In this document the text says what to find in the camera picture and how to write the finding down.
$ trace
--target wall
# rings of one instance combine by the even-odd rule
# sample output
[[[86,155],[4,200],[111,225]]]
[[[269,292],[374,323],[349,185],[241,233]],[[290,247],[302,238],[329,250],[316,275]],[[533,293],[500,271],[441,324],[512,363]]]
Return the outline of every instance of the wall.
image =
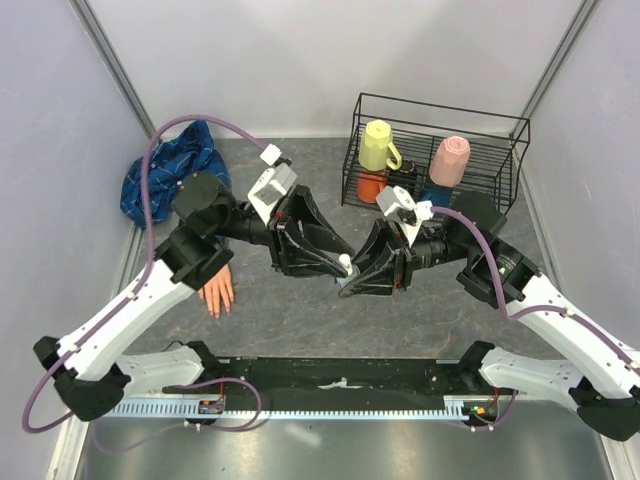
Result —
[[[640,348],[640,3],[601,2],[534,115],[525,172],[565,293]]]
[[[343,136],[360,91],[517,115],[579,4],[89,1],[156,124],[276,137]]]
[[[56,432],[20,428],[43,374],[31,348],[108,300],[131,225],[120,182],[146,141],[67,2],[0,6],[0,465],[40,479]],[[36,425],[63,412],[51,387],[36,409]]]

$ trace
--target yellow-green mug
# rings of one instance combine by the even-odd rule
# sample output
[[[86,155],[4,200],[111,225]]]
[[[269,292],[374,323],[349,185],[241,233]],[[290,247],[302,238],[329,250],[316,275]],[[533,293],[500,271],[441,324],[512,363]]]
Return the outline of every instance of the yellow-green mug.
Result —
[[[367,123],[360,139],[360,165],[371,172],[389,167],[398,170],[402,165],[402,155],[393,144],[391,125],[383,120]]]

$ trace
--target plaid cloth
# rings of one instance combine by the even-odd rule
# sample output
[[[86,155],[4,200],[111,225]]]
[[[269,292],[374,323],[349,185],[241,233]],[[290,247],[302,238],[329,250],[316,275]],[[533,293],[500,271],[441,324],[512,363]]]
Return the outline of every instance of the plaid cloth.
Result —
[[[144,212],[141,198],[142,157],[131,165],[120,195],[120,209],[134,223],[144,228]],[[149,170],[149,194],[153,223],[169,218],[171,202],[179,191],[178,182],[193,172],[214,173],[222,183],[231,188],[231,177],[220,153],[215,149],[209,126],[205,121],[195,121],[175,140],[160,143],[151,155]]]

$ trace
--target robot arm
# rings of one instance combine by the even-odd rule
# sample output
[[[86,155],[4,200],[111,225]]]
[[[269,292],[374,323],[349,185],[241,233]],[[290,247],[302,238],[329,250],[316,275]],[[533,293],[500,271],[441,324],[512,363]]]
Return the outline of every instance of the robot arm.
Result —
[[[60,339],[43,337],[34,346],[45,368],[74,352],[54,374],[54,386],[76,416],[94,420],[125,396],[190,385],[208,380],[206,375],[215,378],[217,361],[202,342],[148,355],[123,352],[229,262],[233,253],[217,235],[268,247],[273,267],[287,276],[347,275],[325,252],[349,255],[353,250],[324,219],[309,189],[295,185],[295,178],[288,161],[276,162],[244,203],[237,203],[215,175],[200,173],[185,180],[172,204],[181,224],[156,248],[154,268],[137,294],[140,276],[74,332]],[[78,340],[127,297],[126,306],[78,348]]]
[[[376,222],[354,257],[352,274],[338,280],[341,297],[390,295],[394,289],[409,288],[416,270],[466,259],[457,280],[473,297],[498,308],[487,259],[465,226],[450,217],[438,227],[422,226],[431,218],[424,213],[430,213],[431,205],[416,205],[399,187],[387,187],[377,201],[386,219]],[[470,219],[487,240],[507,313],[566,358],[536,360],[476,342],[461,360],[461,368],[492,386],[524,391],[576,410],[585,423],[610,438],[626,440],[640,430],[639,352],[591,320],[533,262],[497,236],[506,218],[487,196],[463,193],[452,208]],[[531,309],[546,305],[559,308]]]

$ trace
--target metal wire basket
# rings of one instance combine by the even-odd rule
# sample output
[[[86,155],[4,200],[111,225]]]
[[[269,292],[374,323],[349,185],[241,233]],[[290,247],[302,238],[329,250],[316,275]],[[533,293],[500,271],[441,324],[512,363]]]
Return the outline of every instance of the metal wire basket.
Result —
[[[375,119],[391,125],[393,142],[403,157],[402,170],[373,174],[384,177],[387,185],[399,185],[419,200],[431,184],[429,168],[440,142],[460,135],[469,140],[471,155],[452,198],[463,191],[484,192],[502,213],[515,202],[522,160],[531,141],[528,118],[360,93],[343,163],[341,205],[378,208],[357,195],[360,175],[371,174],[358,161],[360,139],[366,124]]]

